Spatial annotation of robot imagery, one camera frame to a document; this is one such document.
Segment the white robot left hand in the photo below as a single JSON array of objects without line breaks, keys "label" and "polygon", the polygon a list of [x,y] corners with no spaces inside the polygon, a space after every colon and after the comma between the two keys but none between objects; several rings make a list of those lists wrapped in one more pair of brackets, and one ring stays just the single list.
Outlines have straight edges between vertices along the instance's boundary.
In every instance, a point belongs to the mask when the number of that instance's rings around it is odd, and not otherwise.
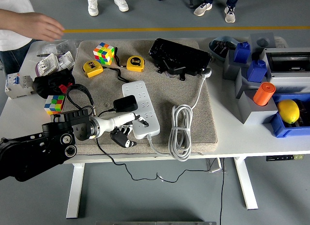
[{"label": "white robot left hand", "polygon": [[146,127],[149,126],[148,122],[139,114],[133,112],[117,112],[115,114],[109,114],[105,118],[98,116],[91,117],[91,121],[94,123],[94,134],[92,138],[100,137],[104,132],[110,132],[110,137],[119,146],[124,148],[135,146],[137,143],[130,141],[127,137],[132,128],[132,121],[138,120]]}]

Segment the person's right hand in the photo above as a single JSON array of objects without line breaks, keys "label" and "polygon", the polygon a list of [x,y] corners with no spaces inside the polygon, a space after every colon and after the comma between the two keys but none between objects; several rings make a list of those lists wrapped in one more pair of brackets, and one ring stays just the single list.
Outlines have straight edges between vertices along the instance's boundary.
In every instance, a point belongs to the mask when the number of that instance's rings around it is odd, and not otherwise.
[{"label": "person's right hand", "polygon": [[12,31],[32,39],[54,41],[63,36],[64,27],[41,13],[20,13],[13,22]]}]

